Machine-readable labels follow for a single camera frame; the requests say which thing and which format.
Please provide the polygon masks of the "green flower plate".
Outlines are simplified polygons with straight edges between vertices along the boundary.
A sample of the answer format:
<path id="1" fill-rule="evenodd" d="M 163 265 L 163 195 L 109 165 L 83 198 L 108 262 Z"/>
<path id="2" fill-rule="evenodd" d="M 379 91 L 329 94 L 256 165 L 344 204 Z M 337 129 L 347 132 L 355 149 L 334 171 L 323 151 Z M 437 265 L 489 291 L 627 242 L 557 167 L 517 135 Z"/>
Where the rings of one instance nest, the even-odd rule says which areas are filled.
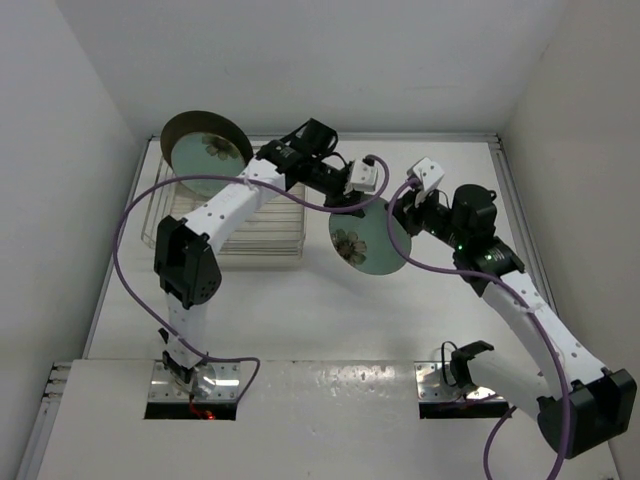
<path id="1" fill-rule="evenodd" d="M 386 206 L 387 201 L 378 198 L 362 210 L 362 216 L 355 212 L 329 216 L 335 252 L 348 265 L 367 275 L 389 275 L 406 264 L 389 237 Z"/>
<path id="2" fill-rule="evenodd" d="M 171 151 L 176 176 L 221 175 L 236 177 L 245 169 L 240 150 L 227 139 L 205 132 L 183 136 Z"/>

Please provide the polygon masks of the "brown ceramic plate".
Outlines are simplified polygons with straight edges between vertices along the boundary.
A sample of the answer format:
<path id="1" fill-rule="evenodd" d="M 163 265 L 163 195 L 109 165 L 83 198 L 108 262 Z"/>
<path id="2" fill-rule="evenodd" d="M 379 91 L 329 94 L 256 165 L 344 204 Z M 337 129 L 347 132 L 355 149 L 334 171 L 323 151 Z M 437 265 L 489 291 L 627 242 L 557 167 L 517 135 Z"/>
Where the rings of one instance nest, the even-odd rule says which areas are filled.
<path id="1" fill-rule="evenodd" d="M 231 120 L 216 113 L 191 110 L 179 113 L 162 128 L 160 147 L 164 160 L 171 166 L 171 151 L 183 136 L 205 132 L 221 136 L 234 144 L 245 159 L 245 167 L 253 157 L 253 148 L 247 135 Z"/>

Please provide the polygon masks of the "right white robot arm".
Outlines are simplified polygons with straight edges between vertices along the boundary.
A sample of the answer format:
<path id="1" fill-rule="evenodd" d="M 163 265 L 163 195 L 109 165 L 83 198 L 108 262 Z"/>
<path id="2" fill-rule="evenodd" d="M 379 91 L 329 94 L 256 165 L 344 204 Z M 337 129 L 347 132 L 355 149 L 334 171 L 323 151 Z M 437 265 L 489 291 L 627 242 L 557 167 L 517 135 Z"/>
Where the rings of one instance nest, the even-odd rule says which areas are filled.
<path id="1" fill-rule="evenodd" d="M 431 234 L 453 250 L 449 274 L 461 277 L 507 323 L 535 369 L 512 365 L 476 341 L 455 350 L 450 372 L 459 388 L 482 386 L 536 421 L 547 444 L 574 458 L 624 434 L 637 393 L 631 374 L 613 371 L 568 330 L 536 289 L 524 263 L 495 233 L 495 192 L 458 187 L 450 206 L 436 192 L 406 181 L 393 195 L 390 218 L 410 236 Z"/>

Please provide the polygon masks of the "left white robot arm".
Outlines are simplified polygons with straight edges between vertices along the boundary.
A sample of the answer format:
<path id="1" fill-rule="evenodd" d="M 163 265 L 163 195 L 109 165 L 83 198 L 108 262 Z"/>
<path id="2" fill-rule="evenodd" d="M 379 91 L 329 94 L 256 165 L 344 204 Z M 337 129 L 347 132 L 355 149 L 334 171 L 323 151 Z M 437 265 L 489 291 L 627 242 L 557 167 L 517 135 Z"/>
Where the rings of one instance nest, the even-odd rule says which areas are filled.
<path id="1" fill-rule="evenodd" d="M 375 190 L 373 161 L 326 164 L 337 143 L 337 132 L 314 119 L 259 149 L 234 122 L 212 112 L 179 113 L 163 127 L 161 152 L 176 179 L 189 188 L 204 183 L 213 193 L 194 211 L 180 219 L 168 215 L 157 227 L 154 270 L 169 308 L 162 357 L 181 384 L 193 385 L 207 362 L 198 342 L 207 304 L 221 285 L 217 255 L 231 234 L 298 184 L 323 194 L 328 208 L 356 212 Z"/>

